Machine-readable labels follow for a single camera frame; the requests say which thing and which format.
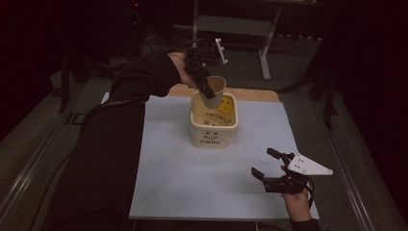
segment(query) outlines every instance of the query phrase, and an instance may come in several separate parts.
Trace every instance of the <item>cup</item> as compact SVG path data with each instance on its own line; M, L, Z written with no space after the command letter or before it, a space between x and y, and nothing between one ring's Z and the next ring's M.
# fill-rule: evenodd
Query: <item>cup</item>
M209 109L216 109L221 105L222 95L224 94L224 89L226 86L226 82L224 78L219 76L208 76L208 85L211 89L213 89L214 94L216 97L208 99L205 94L200 92L201 98L204 102L204 105Z

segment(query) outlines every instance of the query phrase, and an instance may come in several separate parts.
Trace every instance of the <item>table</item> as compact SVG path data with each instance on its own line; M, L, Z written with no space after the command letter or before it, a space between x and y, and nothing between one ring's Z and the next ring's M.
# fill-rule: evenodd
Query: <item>table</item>
M175 86L168 97L151 97L146 104L140 166L129 217L236 221L287 218L280 194L266 193L262 183L250 174L251 167L266 176L284 174L281 161L266 153L268 147L297 152L277 94L227 89L238 99L240 132L230 146L219 150L195 148L189 141L190 99L186 96L193 92ZM261 126L252 126L261 121ZM257 133L251 132L255 127ZM311 211L314 218L319 217L315 205Z

